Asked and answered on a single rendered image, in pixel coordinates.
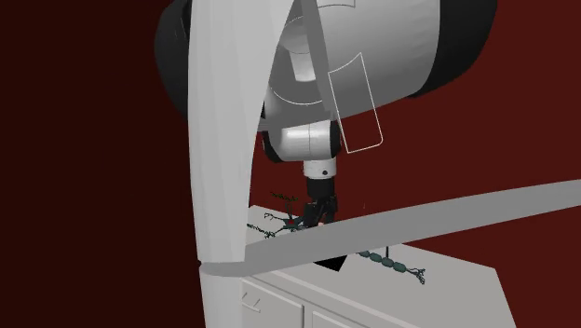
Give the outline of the white cabinet with drawers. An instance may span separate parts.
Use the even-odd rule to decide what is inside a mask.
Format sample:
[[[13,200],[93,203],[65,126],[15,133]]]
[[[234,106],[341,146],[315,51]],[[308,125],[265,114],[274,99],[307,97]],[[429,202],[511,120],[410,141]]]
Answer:
[[[389,257],[424,268],[426,284],[349,254],[242,281],[244,328],[516,328],[496,271],[407,245]]]

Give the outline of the dark green beaded twig plant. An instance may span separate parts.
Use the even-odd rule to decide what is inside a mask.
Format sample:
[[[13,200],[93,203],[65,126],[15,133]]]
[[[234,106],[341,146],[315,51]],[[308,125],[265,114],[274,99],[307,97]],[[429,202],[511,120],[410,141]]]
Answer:
[[[263,229],[259,225],[247,223],[247,229],[256,231],[262,235],[263,239],[272,239],[281,235],[283,232],[298,232],[315,226],[324,226],[334,222],[334,215],[338,211],[338,202],[335,195],[323,198],[313,198],[306,202],[302,215],[295,216],[292,214],[292,204],[299,199],[295,196],[287,196],[281,193],[271,192],[275,198],[284,201],[285,214],[279,216],[267,210],[263,214],[264,219],[277,220],[281,226],[276,230]],[[397,262],[389,257],[389,248],[385,248],[385,253],[380,254],[369,250],[358,252],[358,256],[371,260],[374,263],[381,264],[383,267],[391,268],[398,273],[408,273],[419,280],[422,285],[426,284],[424,268],[407,267],[401,262]]]

